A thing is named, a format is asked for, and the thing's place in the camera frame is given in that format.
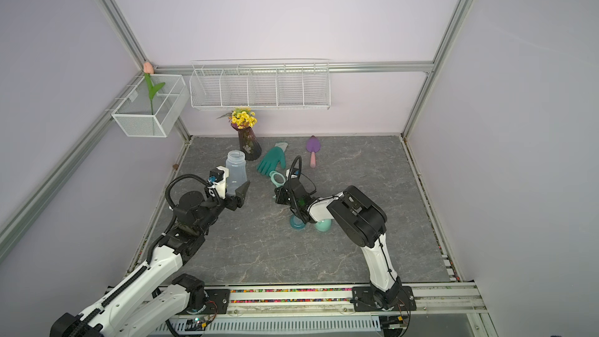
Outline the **clear plastic baby bottle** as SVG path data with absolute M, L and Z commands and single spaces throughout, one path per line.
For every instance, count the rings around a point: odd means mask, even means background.
M 226 159 L 229 175 L 226 180 L 227 195 L 234 195 L 236 190 L 247 181 L 246 155 L 242 151 L 230 151 Z

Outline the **teal bottle collar with nipple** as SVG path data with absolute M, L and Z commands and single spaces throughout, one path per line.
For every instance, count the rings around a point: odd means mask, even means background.
M 306 224 L 300 218 L 292 215 L 290 217 L 290 226 L 292 229 L 301 230 L 305 228 Z

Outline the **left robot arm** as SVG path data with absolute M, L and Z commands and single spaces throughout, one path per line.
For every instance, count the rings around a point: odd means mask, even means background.
M 218 315 L 218 304 L 204 281 L 178 271 L 198 252 L 224 210 L 244 205 L 249 182 L 227 193 L 229 170 L 219 166 L 203 179 L 176 177 L 165 187 L 173 215 L 147 249 L 145 258 L 117 286 L 77 315 L 65 313 L 51 327 L 52 336 L 147 336 L 181 312 Z

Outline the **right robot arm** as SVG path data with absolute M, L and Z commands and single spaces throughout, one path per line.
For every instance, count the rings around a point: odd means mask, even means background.
M 303 224 L 334 220 L 360 247 L 370 275 L 371 299 L 365 304 L 391 310 L 399 304 L 402 282 L 386 245 L 387 215 L 357 187 L 349 186 L 330 197 L 316 198 L 293 176 L 275 189 L 275 202 L 290 207 Z

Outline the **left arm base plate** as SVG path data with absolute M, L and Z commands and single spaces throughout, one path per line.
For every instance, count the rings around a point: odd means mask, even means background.
M 190 300 L 184 313 L 189 315 L 225 315 L 229 307 L 231 290 L 203 289 L 190 294 Z

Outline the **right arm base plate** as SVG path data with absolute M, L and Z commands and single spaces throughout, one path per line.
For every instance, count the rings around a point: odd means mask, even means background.
M 349 301 L 357 312 L 416 310 L 415 296 L 409 286 L 392 288 L 388 292 L 373 285 L 355 286 Z

